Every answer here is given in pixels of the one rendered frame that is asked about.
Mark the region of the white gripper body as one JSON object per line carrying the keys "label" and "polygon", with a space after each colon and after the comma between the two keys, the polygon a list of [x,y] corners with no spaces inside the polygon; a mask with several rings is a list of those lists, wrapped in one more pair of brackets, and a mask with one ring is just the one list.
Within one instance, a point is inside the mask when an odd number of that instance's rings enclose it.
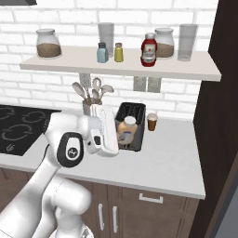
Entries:
{"label": "white gripper body", "polygon": [[101,122],[101,149],[98,151],[98,155],[104,157],[116,156],[119,153],[119,148],[112,108],[94,104],[92,114],[97,116]]}

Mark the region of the beige white-capped condiment bottle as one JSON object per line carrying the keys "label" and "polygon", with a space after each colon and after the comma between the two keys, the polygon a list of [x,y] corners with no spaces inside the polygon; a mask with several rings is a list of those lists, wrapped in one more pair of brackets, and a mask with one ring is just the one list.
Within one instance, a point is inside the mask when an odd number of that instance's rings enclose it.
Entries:
{"label": "beige white-capped condiment bottle", "polygon": [[127,116],[117,128],[118,143],[122,145],[130,144],[137,129],[138,125],[136,124],[136,118],[133,116]]}

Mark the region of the brown white-capped shaker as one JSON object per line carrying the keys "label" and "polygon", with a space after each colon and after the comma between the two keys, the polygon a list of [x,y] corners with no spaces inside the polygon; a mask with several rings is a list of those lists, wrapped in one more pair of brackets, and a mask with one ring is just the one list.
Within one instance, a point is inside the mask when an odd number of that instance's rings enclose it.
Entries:
{"label": "brown white-capped shaker", "polygon": [[147,116],[147,122],[148,122],[148,129],[150,131],[153,131],[156,127],[156,123],[158,120],[158,116],[155,113],[149,113]]}

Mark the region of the blue-grey shaker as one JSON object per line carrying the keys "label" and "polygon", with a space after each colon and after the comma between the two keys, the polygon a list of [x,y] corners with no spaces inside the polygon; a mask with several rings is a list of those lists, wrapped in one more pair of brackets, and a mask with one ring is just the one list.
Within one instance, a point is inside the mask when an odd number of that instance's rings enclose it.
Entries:
{"label": "blue-grey shaker", "polygon": [[99,42],[99,47],[97,50],[97,62],[106,63],[109,60],[108,49],[104,42]]}

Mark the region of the yellow-green shaker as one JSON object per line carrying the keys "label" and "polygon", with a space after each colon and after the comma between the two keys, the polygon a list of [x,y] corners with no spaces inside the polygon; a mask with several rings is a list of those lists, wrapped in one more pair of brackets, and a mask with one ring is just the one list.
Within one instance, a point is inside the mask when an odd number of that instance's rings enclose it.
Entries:
{"label": "yellow-green shaker", "polygon": [[116,62],[122,62],[124,60],[123,45],[121,43],[115,44],[114,60]]}

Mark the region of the red ketchup bottle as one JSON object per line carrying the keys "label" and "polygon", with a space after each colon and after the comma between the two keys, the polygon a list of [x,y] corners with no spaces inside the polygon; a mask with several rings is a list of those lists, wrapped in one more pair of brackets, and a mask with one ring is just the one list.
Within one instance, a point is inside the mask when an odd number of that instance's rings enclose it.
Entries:
{"label": "red ketchup bottle", "polygon": [[154,33],[146,33],[141,45],[140,61],[144,67],[152,67],[156,62],[157,43]]}

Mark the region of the dark brown tall cabinet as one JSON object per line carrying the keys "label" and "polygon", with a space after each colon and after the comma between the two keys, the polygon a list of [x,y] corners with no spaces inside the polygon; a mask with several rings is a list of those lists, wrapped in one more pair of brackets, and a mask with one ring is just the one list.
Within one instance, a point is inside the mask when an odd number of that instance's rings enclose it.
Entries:
{"label": "dark brown tall cabinet", "polygon": [[208,53],[221,80],[201,83],[193,118],[205,199],[189,238],[215,238],[238,172],[238,0],[218,0]]}

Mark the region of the black toaster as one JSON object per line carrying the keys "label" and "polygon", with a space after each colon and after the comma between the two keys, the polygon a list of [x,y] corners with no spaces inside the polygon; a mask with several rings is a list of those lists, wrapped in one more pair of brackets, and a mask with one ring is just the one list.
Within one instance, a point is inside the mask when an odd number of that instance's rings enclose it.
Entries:
{"label": "black toaster", "polygon": [[139,152],[141,150],[144,127],[145,127],[146,105],[135,102],[122,102],[117,114],[115,115],[115,125],[119,126],[127,116],[133,116],[136,119],[138,129],[134,135],[134,139],[128,145],[119,145],[121,150],[130,150]]}

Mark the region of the grey utensil pot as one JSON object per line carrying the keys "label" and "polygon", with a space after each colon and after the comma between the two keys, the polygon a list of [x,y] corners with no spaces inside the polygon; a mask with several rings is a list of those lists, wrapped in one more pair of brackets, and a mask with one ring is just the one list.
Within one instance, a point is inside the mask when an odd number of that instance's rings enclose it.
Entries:
{"label": "grey utensil pot", "polygon": [[93,104],[98,104],[98,105],[101,105],[102,104],[102,101],[100,99],[94,99],[92,98],[91,100],[88,100],[88,99],[84,99],[82,101],[83,103],[83,111],[84,111],[84,114],[85,115],[90,115],[90,108]]}

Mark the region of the brown cupboard door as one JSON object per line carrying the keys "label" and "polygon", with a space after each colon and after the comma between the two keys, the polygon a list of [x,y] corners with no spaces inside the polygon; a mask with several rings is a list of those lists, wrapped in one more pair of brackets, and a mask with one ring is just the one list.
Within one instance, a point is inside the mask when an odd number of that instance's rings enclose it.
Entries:
{"label": "brown cupboard door", "polygon": [[33,172],[0,168],[0,213],[26,185]]}
{"label": "brown cupboard door", "polygon": [[[116,186],[108,185],[108,205],[109,205],[109,216],[110,216],[110,237],[111,238],[122,238],[121,232],[121,200],[118,188]],[[112,208],[117,206],[117,233],[113,233],[112,226]]]}
{"label": "brown cupboard door", "polygon": [[[93,232],[94,238],[110,238],[107,186],[105,184],[83,180],[72,179],[72,181],[84,186],[91,192],[91,207],[89,207],[89,209],[84,213],[82,218],[87,227],[89,227]],[[100,229],[99,204],[102,204],[102,221],[104,223],[103,230]]]}

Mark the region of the clear tall glass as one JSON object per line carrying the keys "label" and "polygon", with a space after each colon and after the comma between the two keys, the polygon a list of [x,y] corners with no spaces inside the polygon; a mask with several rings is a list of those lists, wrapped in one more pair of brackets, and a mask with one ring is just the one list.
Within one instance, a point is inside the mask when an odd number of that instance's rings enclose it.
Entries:
{"label": "clear tall glass", "polygon": [[197,24],[180,24],[178,39],[178,60],[189,61],[198,30]]}
{"label": "clear tall glass", "polygon": [[114,24],[112,22],[101,22],[98,24],[99,40],[106,44],[109,57],[113,56],[114,46]]}

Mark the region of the glass jar with brown contents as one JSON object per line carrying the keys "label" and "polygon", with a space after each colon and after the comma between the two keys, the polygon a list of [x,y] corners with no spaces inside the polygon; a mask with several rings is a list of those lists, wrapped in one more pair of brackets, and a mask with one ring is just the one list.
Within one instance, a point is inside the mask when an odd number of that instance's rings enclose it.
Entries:
{"label": "glass jar with brown contents", "polygon": [[56,58],[61,55],[60,42],[54,29],[39,29],[36,33],[36,49],[40,58]]}
{"label": "glass jar with brown contents", "polygon": [[157,58],[171,58],[174,55],[173,29],[156,28],[155,41],[157,43]]}

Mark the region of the grey range hood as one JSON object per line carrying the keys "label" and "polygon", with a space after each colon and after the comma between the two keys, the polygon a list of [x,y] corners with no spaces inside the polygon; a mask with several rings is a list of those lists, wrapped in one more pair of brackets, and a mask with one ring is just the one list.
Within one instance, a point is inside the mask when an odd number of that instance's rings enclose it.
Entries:
{"label": "grey range hood", "polygon": [[37,6],[36,0],[0,0],[0,7]]}

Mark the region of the grey wall outlet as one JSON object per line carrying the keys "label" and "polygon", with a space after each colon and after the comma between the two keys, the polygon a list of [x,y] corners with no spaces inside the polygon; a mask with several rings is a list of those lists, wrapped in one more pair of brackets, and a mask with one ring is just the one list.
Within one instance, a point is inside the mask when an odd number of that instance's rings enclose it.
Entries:
{"label": "grey wall outlet", "polygon": [[133,90],[145,92],[146,91],[146,77],[135,76]]}
{"label": "grey wall outlet", "polygon": [[89,73],[80,73],[80,84],[84,88],[91,88],[91,77]]}
{"label": "grey wall outlet", "polygon": [[161,91],[161,78],[149,77],[148,78],[148,91],[152,93],[159,93]]}

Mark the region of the white wall shelf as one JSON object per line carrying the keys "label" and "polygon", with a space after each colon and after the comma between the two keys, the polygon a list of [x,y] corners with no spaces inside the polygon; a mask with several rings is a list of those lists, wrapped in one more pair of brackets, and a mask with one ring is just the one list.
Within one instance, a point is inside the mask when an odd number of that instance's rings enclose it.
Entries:
{"label": "white wall shelf", "polygon": [[153,67],[144,67],[140,62],[139,48],[124,48],[124,61],[110,58],[106,63],[97,62],[97,49],[86,46],[62,46],[62,55],[54,59],[33,56],[20,64],[22,70],[37,70],[65,73],[99,73],[157,78],[189,79],[219,82],[221,73],[207,52],[195,51],[190,61],[158,59]]}

